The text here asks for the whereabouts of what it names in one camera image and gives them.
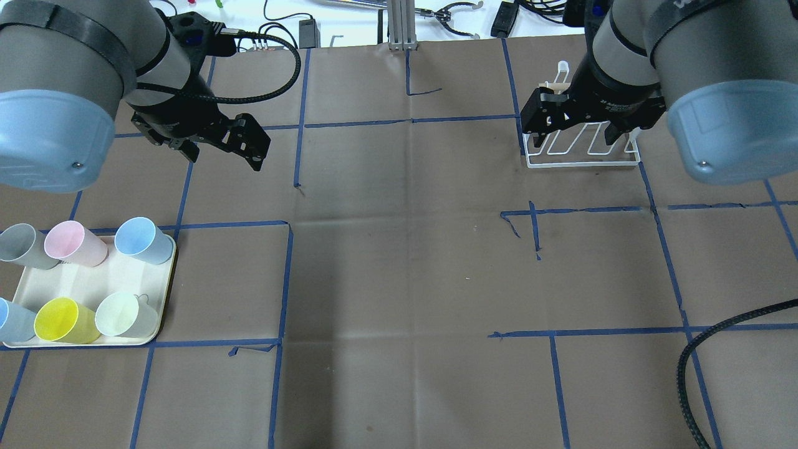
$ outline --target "plastic cup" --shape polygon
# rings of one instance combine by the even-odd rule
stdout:
[[[48,256],[70,264],[96,267],[108,256],[108,245],[77,221],[56,224],[45,238]]]
[[[0,298],[0,341],[20,342],[34,337],[36,314]]]
[[[120,253],[148,264],[160,265],[172,257],[172,239],[147,217],[124,222],[113,244]]]
[[[117,292],[97,308],[94,323],[105,336],[141,338],[152,335],[158,326],[158,312],[147,304],[147,295]]]
[[[0,234],[0,260],[42,270],[60,262],[45,252],[45,235],[27,223],[15,224]]]
[[[36,336],[42,340],[86,344],[100,337],[94,312],[71,298],[49,301],[36,314]]]

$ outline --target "gray robot arm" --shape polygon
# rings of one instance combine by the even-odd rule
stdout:
[[[147,0],[13,0],[0,13],[0,182],[74,192],[99,176],[121,99],[155,145],[196,161],[196,143],[260,170],[271,140],[249,114],[228,118],[200,76],[206,56],[236,53],[228,30],[196,13],[167,19]],[[297,68],[277,94],[299,74]]]
[[[588,34],[571,87],[537,89],[521,118],[535,145],[585,121],[611,121],[612,143],[666,109],[685,170],[699,181],[798,169],[796,2],[616,0]]]

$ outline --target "white tray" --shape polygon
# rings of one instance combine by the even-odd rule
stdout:
[[[45,303],[59,296],[66,296],[96,311],[106,296],[114,292],[129,292],[149,296],[148,304],[158,312],[158,326],[150,336],[143,338],[110,337],[100,338],[89,344],[57,343],[34,336],[21,343],[6,343],[8,348],[50,348],[91,346],[136,346],[155,338],[164,318],[164,306],[169,284],[172,281],[172,267],[175,264],[177,245],[172,240],[172,256],[160,265],[151,265],[132,257],[123,256],[113,245],[113,236],[100,237],[108,245],[108,259],[93,267],[76,264],[58,264],[49,270],[25,267],[14,294],[15,304],[38,312]]]

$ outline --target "power adapter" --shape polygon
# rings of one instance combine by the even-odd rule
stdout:
[[[491,26],[491,36],[494,38],[506,38],[510,35],[512,27],[518,18],[518,5],[516,3],[501,2],[496,18],[493,19]]]
[[[299,48],[318,48],[322,35],[318,31],[316,19],[308,18],[299,21]]]

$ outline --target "braided black cable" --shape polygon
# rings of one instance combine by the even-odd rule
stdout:
[[[696,419],[693,416],[693,411],[690,410],[690,403],[687,399],[687,386],[685,385],[685,371],[687,369],[687,360],[690,358],[690,355],[693,354],[693,351],[696,350],[696,347],[703,343],[709,337],[717,334],[718,332],[722,331],[723,329],[729,328],[734,324],[742,323],[743,321],[752,320],[759,316],[768,315],[769,313],[780,312],[782,310],[786,310],[788,308],[793,308],[798,306],[798,299],[785,301],[783,303],[769,305],[767,307],[758,308],[757,310],[752,310],[751,312],[741,313],[740,315],[733,316],[728,320],[723,320],[718,324],[715,324],[711,328],[703,331],[699,334],[696,338],[693,339],[685,349],[681,352],[679,356],[679,363],[676,366],[676,388],[679,394],[679,405],[681,406],[681,414],[685,417],[685,422],[687,423],[687,427],[690,429],[690,433],[693,434],[693,439],[696,440],[698,447],[701,449],[712,449],[707,443],[706,438],[701,433],[701,429],[698,428],[698,424],[696,423]]]
[[[238,33],[238,35],[236,35],[236,37],[273,41],[286,47],[291,52],[291,54],[294,55],[294,61],[295,61],[294,74],[291,75],[290,80],[288,80],[286,84],[284,84],[282,87],[273,92],[265,93],[263,95],[257,95],[254,97],[243,97],[243,98],[229,98],[229,97],[217,97],[214,95],[203,95],[201,93],[193,93],[193,92],[188,92],[187,90],[175,89],[174,87],[169,87],[166,85],[150,84],[146,82],[140,82],[136,86],[137,89],[171,93],[172,95],[180,95],[181,97],[191,98],[200,101],[209,101],[211,103],[218,103],[221,105],[246,105],[248,103],[257,103],[259,101],[265,101],[265,100],[270,100],[274,97],[279,97],[280,95],[283,95],[285,92],[287,92],[288,89],[290,89],[294,85],[294,83],[296,83],[296,81],[299,79],[299,72],[302,71],[302,59],[299,56],[299,52],[297,51],[296,47],[292,46],[288,41],[278,38],[276,36],[254,33],[251,31],[241,31]]]

